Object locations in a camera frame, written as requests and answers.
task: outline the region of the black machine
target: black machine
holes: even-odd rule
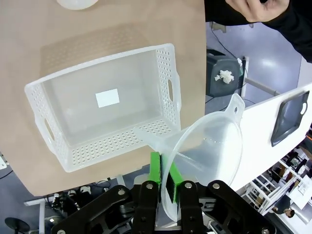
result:
[[[159,183],[132,189],[117,185],[52,228],[52,234],[110,234],[132,219],[133,234],[203,234],[203,213],[229,234],[275,234],[276,228],[220,180],[208,186],[183,181],[177,186],[181,218],[174,229],[155,227]]]

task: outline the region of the table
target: table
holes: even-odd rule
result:
[[[305,175],[288,196],[300,209],[303,209],[312,197],[312,180]]]
[[[203,0],[101,0],[81,11],[55,0],[6,0],[0,19],[0,150],[33,195],[135,171],[149,163],[151,151],[143,147],[66,173],[39,134],[24,93],[25,85],[40,77],[102,56],[172,43],[181,83],[181,127],[204,115]]]
[[[312,123],[312,93],[309,95],[308,109],[302,117],[300,127],[276,146],[271,146],[271,136],[280,104],[305,91],[312,91],[312,83],[246,108],[240,123],[243,153],[231,184],[233,190],[237,191],[265,172],[305,138]]]

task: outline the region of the cable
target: cable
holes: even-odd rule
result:
[[[250,101],[250,100],[244,99],[244,98],[243,98],[243,100],[245,100],[245,101]],[[250,102],[253,103],[253,104],[255,104],[255,102],[253,102],[253,101],[250,101]]]
[[[212,99],[214,99],[214,97],[213,97]],[[206,101],[206,102],[205,102],[205,104],[207,104],[208,102],[210,102],[212,99],[210,99],[210,100]]]
[[[91,183],[91,186],[98,187],[98,188],[110,188],[111,187],[111,183],[109,181],[107,181],[107,180],[102,180],[102,181],[104,181],[104,183],[108,183],[109,185],[108,186],[98,186],[97,184],[94,184],[94,182],[93,182],[93,183]]]
[[[67,197],[73,203],[77,210],[80,210],[80,206],[75,200],[73,200],[67,193],[63,192],[63,195],[65,195],[65,197]]]
[[[224,111],[227,107],[228,107],[229,105],[227,105],[226,107],[224,107],[224,108],[222,108],[221,110],[219,110],[219,111]]]
[[[53,208],[52,205],[51,205],[51,202],[49,201],[49,195],[47,195],[47,196],[44,198],[44,200],[45,200],[45,199],[47,199],[46,202],[49,204],[49,207],[50,207],[52,210],[54,210],[54,208]]]
[[[227,48],[225,48],[225,46],[220,42],[219,38],[216,36],[216,34],[215,34],[214,31],[213,31],[213,25],[214,25],[214,22],[212,22],[212,24],[211,24],[211,32],[213,33],[213,35],[215,36],[215,38],[217,39],[217,41],[220,43],[220,45],[223,47],[223,49],[225,49],[225,50],[226,50],[227,52],[229,52],[235,59],[237,59],[237,57],[236,57],[234,54],[232,54],[231,51],[229,51]]]
[[[3,179],[3,178],[6,178],[8,175],[10,175],[11,173],[13,172],[13,170],[12,171],[10,171],[8,174],[6,174],[5,176],[2,176],[0,179]]]
[[[246,84],[247,84],[247,83],[244,83],[243,86],[242,86],[241,88],[238,88],[238,89],[242,89]]]

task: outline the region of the person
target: person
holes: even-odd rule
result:
[[[290,209],[291,199],[284,195],[281,199],[277,201],[275,206],[272,208],[276,214],[281,215],[285,214],[288,218],[292,218],[295,214],[294,210]]]
[[[312,62],[309,0],[205,0],[206,22],[226,26],[262,22],[279,31],[307,62]]]

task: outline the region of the white crumpled object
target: white crumpled object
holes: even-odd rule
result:
[[[237,58],[237,62],[238,62],[238,64],[239,64],[240,67],[243,66],[243,61],[242,61],[240,58]]]
[[[232,80],[234,80],[234,76],[232,76],[232,72],[226,70],[222,71],[220,70],[220,75],[216,75],[214,78],[216,81],[219,79],[223,79],[223,82],[226,84],[229,84]]]

